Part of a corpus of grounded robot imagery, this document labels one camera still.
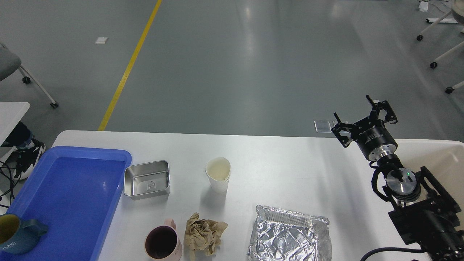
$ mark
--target gray floor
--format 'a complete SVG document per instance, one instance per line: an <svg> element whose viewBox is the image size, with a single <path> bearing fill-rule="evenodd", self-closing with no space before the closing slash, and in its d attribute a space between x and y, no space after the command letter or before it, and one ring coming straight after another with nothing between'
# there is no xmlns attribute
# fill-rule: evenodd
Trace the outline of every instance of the gray floor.
<svg viewBox="0 0 464 261"><path fill-rule="evenodd" d="M462 26L416 41L449 10L430 3L424 13L416 0L165 0L106 130L332 137L313 121L365 117L370 94L395 110L395 138L464 142L464 88L443 92L464 80L464 52L428 67L464 40ZM31 103L24 122L49 145L63 130L96 130L154 6L2 3L0 40L60 107L18 72L0 82L0 101Z"/></svg>

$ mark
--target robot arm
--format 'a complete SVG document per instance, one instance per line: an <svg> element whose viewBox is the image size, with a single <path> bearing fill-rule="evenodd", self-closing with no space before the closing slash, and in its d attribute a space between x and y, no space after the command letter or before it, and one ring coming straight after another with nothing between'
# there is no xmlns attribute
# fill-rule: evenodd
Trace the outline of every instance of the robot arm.
<svg viewBox="0 0 464 261"><path fill-rule="evenodd" d="M459 205L426 167L413 172L403 166L394 153L398 144L385 128L385 123L398 122L395 113L387 101L375 102L368 95L366 97L372 105L369 116L347 124L334 113L338 123L332 128L333 134L345 148L355 141L364 157L371 162L370 166L375 169L372 189L382 200L392 204L394 210L388 215L406 245L418 243L421 249L415 252L427 252L433 261L464 261L464 231L455 229L460 225L456 215L461 211ZM386 112L383 120L379 119L381 111ZM342 131L348 132L349 136L342 135ZM384 193L377 189L380 173L386 181L382 187ZM421 188L424 188L427 198L415 202Z"/></svg>

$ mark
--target pink mug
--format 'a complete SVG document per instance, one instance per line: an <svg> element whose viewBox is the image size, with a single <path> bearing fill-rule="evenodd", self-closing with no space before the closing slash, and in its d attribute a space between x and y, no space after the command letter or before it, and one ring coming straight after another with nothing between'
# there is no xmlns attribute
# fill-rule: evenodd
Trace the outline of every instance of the pink mug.
<svg viewBox="0 0 464 261"><path fill-rule="evenodd" d="M153 260L179 261L182 257L182 244L175 231L172 218L167 218L164 225L153 229L145 239L145 251Z"/></svg>

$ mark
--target mug handle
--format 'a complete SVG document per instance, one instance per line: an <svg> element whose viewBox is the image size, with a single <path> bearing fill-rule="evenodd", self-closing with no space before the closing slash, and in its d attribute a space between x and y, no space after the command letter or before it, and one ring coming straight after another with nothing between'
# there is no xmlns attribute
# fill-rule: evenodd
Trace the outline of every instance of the mug handle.
<svg viewBox="0 0 464 261"><path fill-rule="evenodd" d="M37 234L37 236L41 236L48 231L48 226L40 223L37 219L30 219L23 222L23 228L32 228L32 230Z"/></svg>
<svg viewBox="0 0 464 261"><path fill-rule="evenodd" d="M170 226L170 227L172 227L174 229L176 228L176 225L175 225L174 220L172 218L165 219L164 220L164 225L165 226Z"/></svg>

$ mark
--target blue tray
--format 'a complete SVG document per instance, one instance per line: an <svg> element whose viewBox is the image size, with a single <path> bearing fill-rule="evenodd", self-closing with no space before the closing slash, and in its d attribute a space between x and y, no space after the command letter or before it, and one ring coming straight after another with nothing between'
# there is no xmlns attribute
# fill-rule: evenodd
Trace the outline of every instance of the blue tray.
<svg viewBox="0 0 464 261"><path fill-rule="evenodd" d="M39 220L48 232L29 253L0 252L0 260L96 260L131 161L125 150L49 149L7 211Z"/></svg>

